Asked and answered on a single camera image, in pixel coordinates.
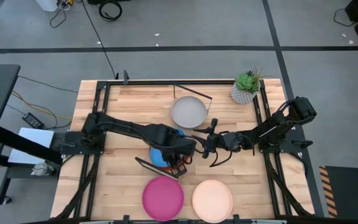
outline succulent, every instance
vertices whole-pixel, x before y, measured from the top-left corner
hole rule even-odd
[[[249,91],[255,93],[259,89],[259,80],[262,75],[256,68],[245,73],[241,73],[236,78],[236,86],[238,90]]]

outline wooden tabletop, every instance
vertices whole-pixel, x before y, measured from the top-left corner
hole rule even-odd
[[[75,106],[71,130],[80,130],[88,113],[92,110],[97,81],[82,81]],[[265,79],[267,98],[271,112],[285,101],[279,79]],[[256,127],[257,120],[253,103],[238,105],[230,97],[231,85],[186,85],[186,87],[213,97],[211,109],[201,128],[209,126],[212,118],[219,120],[216,132],[240,131]],[[176,88],[178,96],[192,95]],[[205,103],[208,99],[198,96]],[[262,97],[259,105],[263,111]],[[172,85],[113,86],[110,89],[107,114],[117,119],[140,124],[163,123],[175,127],[170,117],[173,102]],[[219,160],[228,156],[225,150],[219,150]],[[131,219],[150,220],[142,207],[142,192],[145,185],[157,174],[135,161],[135,156],[150,161],[149,147],[140,139],[134,139],[115,133],[108,133],[106,148],[101,156],[98,178],[93,202],[92,220],[122,220],[123,215]],[[304,208],[313,213],[311,197],[306,182],[303,165],[288,154],[282,154],[282,166],[287,186]],[[179,183],[185,193],[185,204],[178,219],[199,219],[191,205],[195,187],[204,180],[214,179],[226,184],[233,196],[233,214],[240,218],[273,218],[273,209],[267,182],[263,155],[258,151],[241,151],[233,154],[230,161],[221,166],[210,168],[215,159],[211,154],[202,159],[195,154],[193,163],[187,165],[188,172]],[[58,215],[70,201],[78,188],[83,156],[75,156],[68,161],[60,173],[51,217]],[[284,213],[282,195],[276,186],[280,211]],[[81,214],[85,215],[88,191],[83,197]]]

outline potted plant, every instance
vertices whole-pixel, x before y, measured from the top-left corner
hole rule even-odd
[[[231,88],[231,98],[238,104],[250,103],[258,94],[261,78],[261,72],[258,72],[256,68],[241,73]]]

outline plant pot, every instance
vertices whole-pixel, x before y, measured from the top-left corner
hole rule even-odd
[[[234,102],[238,104],[248,104],[252,102],[254,97],[258,94],[258,91],[255,93],[250,93],[249,91],[239,90],[237,89],[237,85],[234,82],[232,88],[231,88],[231,98],[234,100]]]

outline gray floor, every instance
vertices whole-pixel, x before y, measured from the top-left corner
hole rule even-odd
[[[332,21],[334,11],[348,2],[268,0],[280,45],[358,45],[352,27]],[[124,13],[113,23],[102,21],[98,8],[86,5],[105,47],[273,45],[264,6],[258,0],[133,0],[122,3]],[[49,26],[54,14],[41,10],[35,1],[5,1],[0,8],[0,49],[101,47],[81,4],[67,11],[67,20],[56,29]],[[345,14],[338,16],[349,22]],[[283,52],[283,56],[294,94],[308,97],[318,112],[304,127],[306,137],[314,141],[310,147],[313,169],[322,164],[358,167],[358,51]],[[116,72],[125,69],[132,79],[234,78],[253,66],[263,68],[267,77],[282,77],[274,51],[108,52],[108,57]],[[78,89],[81,80],[112,79],[102,52],[0,54],[0,63],[19,64],[24,77],[72,90]],[[23,79],[14,89],[56,114],[73,113],[75,94]],[[53,125],[53,118],[15,98],[9,104]],[[6,108],[0,125],[18,132],[27,126],[21,117]],[[0,183],[3,173],[0,168]],[[56,184],[56,180],[12,181],[8,194],[14,201],[0,206],[0,223],[46,220]]]

